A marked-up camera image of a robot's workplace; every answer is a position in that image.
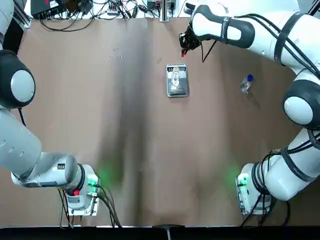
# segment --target label sticker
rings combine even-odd
[[[64,163],[58,163],[57,169],[58,170],[64,170],[65,169],[65,164]]]
[[[50,8],[54,8],[56,6],[58,6],[59,4],[56,2],[56,0],[51,0],[50,2]]]
[[[80,203],[80,197],[79,196],[73,196],[73,197],[67,197],[68,203],[70,204],[78,204]]]

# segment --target brown table surface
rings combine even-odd
[[[234,177],[300,130],[282,109],[293,72],[222,43],[205,63],[200,48],[181,58],[178,34],[187,23],[95,20],[66,33],[34,21],[24,34],[18,56],[36,81],[24,109],[28,128],[43,151],[74,154],[95,168],[123,225],[239,225]],[[166,65],[176,63],[188,67],[189,97],[166,95]],[[248,74],[255,80],[246,96],[240,82]],[[15,186],[4,169],[0,176],[2,226],[59,224],[56,189]],[[317,185],[290,201],[290,224],[320,223]],[[266,224],[282,223],[285,214],[279,202]],[[103,204],[98,217],[82,220],[109,223]]]

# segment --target power strip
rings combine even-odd
[[[109,2],[109,7],[106,10],[106,14],[112,15],[112,16],[118,16],[119,15],[118,7],[113,2]]]

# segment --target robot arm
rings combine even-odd
[[[11,172],[16,185],[62,188],[72,214],[92,215],[98,208],[92,196],[99,192],[92,167],[78,164],[72,155],[42,152],[40,140],[11,113],[30,104],[36,93],[31,71],[14,52],[3,50],[13,13],[13,0],[0,1],[0,167]]]
[[[284,94],[283,109],[304,128],[287,147],[273,151],[270,159],[246,164],[235,178],[243,214],[269,211],[271,196],[287,201],[320,174],[320,144],[314,137],[320,127],[320,38],[310,26],[320,26],[320,20],[294,11],[234,16],[226,6],[211,2],[194,6],[186,32],[179,35],[182,57],[201,41],[216,40],[288,66],[297,74]]]

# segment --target plastic bottle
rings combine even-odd
[[[252,82],[254,80],[254,76],[249,74],[243,81],[241,82],[240,89],[243,93],[248,94],[248,91],[252,85]]]
[[[171,81],[172,81],[172,85],[175,87],[178,87],[180,84],[179,81],[179,74],[180,74],[180,70],[178,66],[175,66],[172,70],[172,77],[171,77]]]

